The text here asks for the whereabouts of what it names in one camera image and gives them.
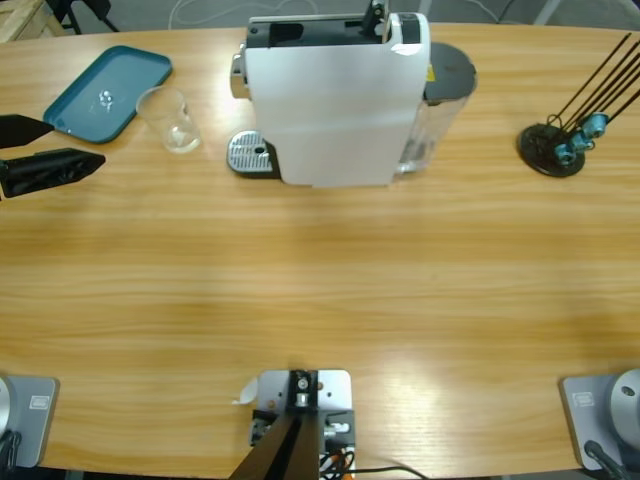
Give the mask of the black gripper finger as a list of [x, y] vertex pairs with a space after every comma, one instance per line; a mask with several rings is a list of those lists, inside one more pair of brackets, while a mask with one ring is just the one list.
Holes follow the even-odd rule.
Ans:
[[0, 148], [28, 145], [54, 130], [54, 126], [19, 114], [0, 116]]
[[2, 160], [1, 193], [5, 198], [15, 198], [79, 182], [105, 162], [104, 155], [73, 148]]

